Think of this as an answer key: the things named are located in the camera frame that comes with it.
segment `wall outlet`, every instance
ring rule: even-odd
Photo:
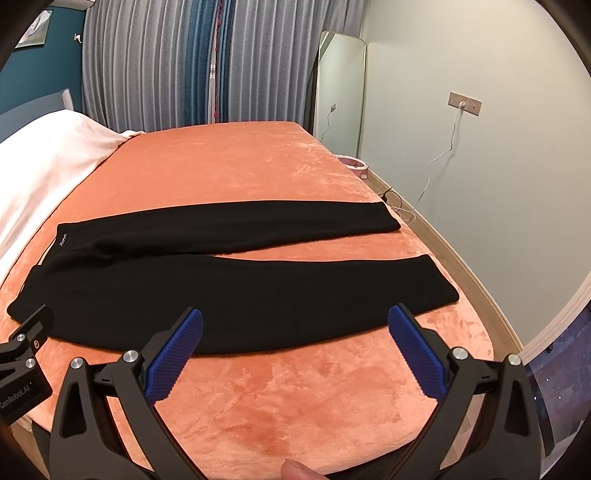
[[[474,100],[474,98],[465,97],[463,95],[460,95],[459,93],[450,92],[449,101],[447,102],[447,104],[450,106],[454,106],[456,108],[460,108],[460,102],[466,102],[466,107],[464,108],[466,112],[472,113],[476,116],[480,114],[480,107],[482,106],[482,102]]]

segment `mattress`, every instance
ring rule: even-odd
[[[363,181],[297,124],[245,122],[154,132],[129,140],[45,221],[0,288],[0,341],[17,327],[6,314],[58,223],[166,206],[244,200],[375,202]],[[400,222],[398,232],[232,254],[250,260],[394,260],[431,254]],[[417,319],[448,345],[492,359],[489,336],[460,300]],[[370,302],[358,279],[359,301]],[[119,353],[49,339],[37,354],[54,394],[29,413],[51,429],[75,356],[91,364]],[[132,456],[147,466],[117,400],[109,399]],[[211,479],[277,478],[285,458],[322,473],[341,471],[416,437],[435,406],[421,393],[387,328],[288,351],[192,358],[157,410]]]

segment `baseboard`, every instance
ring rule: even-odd
[[[377,193],[383,193],[390,188],[373,171],[368,170],[366,183]],[[402,208],[412,210],[413,207],[400,196]],[[466,265],[462,258],[447,243],[447,241],[416,212],[416,220],[410,226],[417,237],[427,246],[433,255],[441,262],[443,268],[452,276],[454,281],[465,293],[466,297],[476,310],[486,331],[488,332],[495,353],[496,360],[504,359],[509,353],[521,352],[523,345],[515,334],[513,327],[496,304],[491,294],[478,280],[474,272]]]
[[[525,363],[542,353],[549,344],[554,342],[566,328],[573,323],[591,299],[591,273],[585,278],[573,298],[558,313],[548,326],[542,330],[521,352]]]

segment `black gripper frame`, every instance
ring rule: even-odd
[[[53,393],[35,357],[53,323],[44,305],[0,344],[0,480],[45,480],[9,426]]]
[[[187,309],[167,332],[116,362],[70,364],[54,416],[51,480],[207,480],[177,443],[144,395],[144,374],[182,324]],[[107,397],[119,398],[129,426],[154,471],[134,463],[115,426]]]
[[[519,357],[508,355],[494,362],[468,353],[458,359],[437,332],[423,329],[400,307],[444,366],[448,390],[386,479],[538,480],[540,435],[533,394]],[[442,470],[472,397],[479,394],[485,398],[468,444],[459,461]]]

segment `white sheet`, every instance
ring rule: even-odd
[[[0,287],[53,210],[117,147],[122,134],[70,110],[38,118],[0,143]]]

